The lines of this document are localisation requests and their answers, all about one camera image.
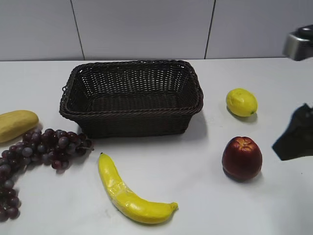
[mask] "bunch of grapes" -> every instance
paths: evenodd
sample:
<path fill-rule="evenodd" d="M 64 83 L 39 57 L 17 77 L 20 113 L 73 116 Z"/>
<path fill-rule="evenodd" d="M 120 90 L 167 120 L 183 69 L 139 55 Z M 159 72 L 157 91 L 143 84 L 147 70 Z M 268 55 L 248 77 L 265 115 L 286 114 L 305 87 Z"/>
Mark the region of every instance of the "bunch of grapes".
<path fill-rule="evenodd" d="M 42 133 L 36 129 L 25 133 L 22 142 L 4 150 L 0 158 L 0 221 L 14 219 L 19 213 L 19 199 L 11 179 L 14 173 L 32 162 L 51 165 L 56 170 L 67 169 L 71 157 L 85 155 L 91 146 L 91 140 L 83 133 L 52 129 Z"/>

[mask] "white tile wall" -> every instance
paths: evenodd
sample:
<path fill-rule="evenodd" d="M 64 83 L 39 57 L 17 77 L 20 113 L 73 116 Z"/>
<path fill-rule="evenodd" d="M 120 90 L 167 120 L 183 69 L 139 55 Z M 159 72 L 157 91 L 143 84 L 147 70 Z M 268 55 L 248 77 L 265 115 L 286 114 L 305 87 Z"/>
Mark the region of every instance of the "white tile wall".
<path fill-rule="evenodd" d="M 282 57 L 287 34 L 313 24 L 313 0 L 217 0 L 206 58 Z"/>
<path fill-rule="evenodd" d="M 0 60 L 82 60 L 69 0 L 0 0 Z"/>
<path fill-rule="evenodd" d="M 73 0 L 86 60 L 203 59 L 213 0 Z"/>

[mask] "basket rim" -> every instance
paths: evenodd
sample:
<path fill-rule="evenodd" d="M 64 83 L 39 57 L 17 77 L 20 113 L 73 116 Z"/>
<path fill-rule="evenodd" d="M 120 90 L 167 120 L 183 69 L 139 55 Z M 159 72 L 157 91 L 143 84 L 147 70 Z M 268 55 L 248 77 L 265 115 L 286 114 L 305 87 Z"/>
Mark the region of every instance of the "basket rim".
<path fill-rule="evenodd" d="M 140 63 L 175 63 L 177 65 L 183 64 L 189 69 L 189 73 L 191 73 L 192 81 L 196 87 L 196 92 L 198 96 L 198 101 L 193 106 L 189 107 L 181 107 L 181 108 L 153 108 L 153 109 L 137 109 L 137 110 L 113 110 L 113 111 L 96 111 L 96 112 L 77 112 L 72 111 L 67 107 L 68 97 L 70 96 L 71 89 L 74 83 L 74 78 L 76 73 L 85 67 L 96 67 L 96 66 L 109 66 L 114 67 L 117 65 L 139 65 Z M 199 85 L 198 76 L 194 70 L 194 68 L 190 65 L 190 63 L 183 61 L 183 60 L 133 60 L 133 61 L 122 61 L 122 62 L 94 62 L 94 63 L 86 63 L 76 66 L 67 81 L 67 84 L 62 88 L 63 95 L 60 101 L 60 114 L 62 116 L 72 117 L 72 116 L 120 116 L 120 115 L 144 115 L 144 114 L 175 114 L 175 115 L 193 115 L 199 112 L 203 107 L 203 91 Z"/>

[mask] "tile grout line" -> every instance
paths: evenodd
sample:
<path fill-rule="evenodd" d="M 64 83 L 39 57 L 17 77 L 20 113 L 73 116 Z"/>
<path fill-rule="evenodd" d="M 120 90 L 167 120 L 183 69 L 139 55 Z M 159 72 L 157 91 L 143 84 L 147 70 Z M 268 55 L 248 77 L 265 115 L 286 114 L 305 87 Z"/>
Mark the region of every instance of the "tile grout line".
<path fill-rule="evenodd" d="M 79 34 L 79 31 L 78 31 L 78 26 L 77 26 L 77 21 L 76 21 L 76 16 L 75 16 L 74 7 L 73 7 L 73 2 L 72 2 L 72 0 L 69 0 L 69 1 L 70 1 L 70 5 L 71 5 L 71 7 L 72 7 L 72 11 L 73 11 L 73 16 L 74 16 L 74 20 L 75 20 L 75 25 L 76 25 L 76 30 L 77 30 L 77 34 L 78 34 L 78 39 L 79 39 L 80 48 L 81 48 L 81 50 L 82 50 L 83 59 L 85 60 L 85 54 L 84 54 L 84 50 L 83 50 L 82 40 L 81 40 L 81 38 L 80 38 L 80 34 Z"/>
<path fill-rule="evenodd" d="M 206 58 L 207 49 L 208 49 L 208 46 L 209 46 L 209 41 L 210 41 L 210 35 L 211 35 L 211 29 L 212 29 L 212 23 L 213 23 L 213 18 L 214 18 L 214 12 L 215 12 L 216 1 L 217 1 L 217 0 L 214 0 L 214 3 L 213 3 L 212 15 L 211 15 L 211 20 L 210 20 L 210 27 L 209 27 L 209 32 L 208 32 L 208 35 L 207 35 L 207 40 L 206 40 L 206 47 L 205 47 L 204 59 Z"/>

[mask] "yellow squash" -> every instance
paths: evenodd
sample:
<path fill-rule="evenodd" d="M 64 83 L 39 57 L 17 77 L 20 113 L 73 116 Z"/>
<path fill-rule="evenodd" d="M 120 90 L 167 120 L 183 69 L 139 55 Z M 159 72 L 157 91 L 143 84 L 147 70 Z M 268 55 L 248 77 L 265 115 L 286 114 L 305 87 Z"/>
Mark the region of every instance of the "yellow squash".
<path fill-rule="evenodd" d="M 131 191 L 119 176 L 112 159 L 101 153 L 99 173 L 113 204 L 127 217 L 146 224 L 162 223 L 178 208 L 176 202 L 149 202 Z"/>
<path fill-rule="evenodd" d="M 38 124 L 38 116 L 32 111 L 16 110 L 0 115 L 0 143 L 10 141 Z"/>

